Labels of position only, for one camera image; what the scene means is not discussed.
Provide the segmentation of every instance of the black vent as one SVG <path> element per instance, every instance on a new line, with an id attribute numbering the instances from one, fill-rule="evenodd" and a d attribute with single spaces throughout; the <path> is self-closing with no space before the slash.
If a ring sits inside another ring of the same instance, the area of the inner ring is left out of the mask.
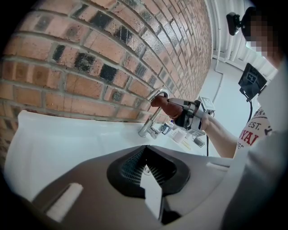
<path id="1" fill-rule="evenodd" d="M 188 181 L 190 170 L 184 162 L 161 150 L 152 146 L 134 148 L 110 164 L 107 169 L 109 182 L 125 196 L 145 198 L 145 190 L 140 183 L 147 165 L 162 187 L 163 197 L 179 192 Z"/>

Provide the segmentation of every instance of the bottle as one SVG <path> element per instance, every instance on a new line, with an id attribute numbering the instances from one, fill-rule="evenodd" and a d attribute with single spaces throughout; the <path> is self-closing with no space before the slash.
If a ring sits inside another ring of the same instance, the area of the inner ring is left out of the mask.
<path id="1" fill-rule="evenodd" d="M 167 133 L 170 132 L 170 130 L 173 128 L 174 124 L 173 124 L 173 121 L 168 121 L 168 122 L 165 122 L 165 124 L 162 126 L 161 128 L 161 132 L 166 135 Z"/>

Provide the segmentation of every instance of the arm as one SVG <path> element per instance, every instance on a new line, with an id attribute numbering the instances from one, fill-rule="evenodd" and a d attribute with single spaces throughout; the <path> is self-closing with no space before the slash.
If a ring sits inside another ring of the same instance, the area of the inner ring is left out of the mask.
<path id="1" fill-rule="evenodd" d="M 205 115 L 202 118 L 202 130 L 206 132 L 221 157 L 234 157 L 237 137 L 225 129 L 214 117 Z"/>

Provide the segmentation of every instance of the white t-shirt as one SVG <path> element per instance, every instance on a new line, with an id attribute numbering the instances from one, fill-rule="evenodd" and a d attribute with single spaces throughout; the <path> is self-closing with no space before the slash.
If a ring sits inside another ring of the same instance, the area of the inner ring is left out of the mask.
<path id="1" fill-rule="evenodd" d="M 260 107 L 241 132 L 235 154 L 244 146 L 252 146 L 258 138 L 268 136 L 271 131 L 272 128 L 265 112 Z"/>

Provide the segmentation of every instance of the hand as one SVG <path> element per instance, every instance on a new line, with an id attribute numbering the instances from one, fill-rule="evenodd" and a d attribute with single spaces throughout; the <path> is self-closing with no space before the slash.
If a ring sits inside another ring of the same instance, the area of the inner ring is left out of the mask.
<path id="1" fill-rule="evenodd" d="M 209 116 L 207 113 L 204 113 L 204 116 L 201 118 L 201 130 L 205 131 L 210 124 Z"/>

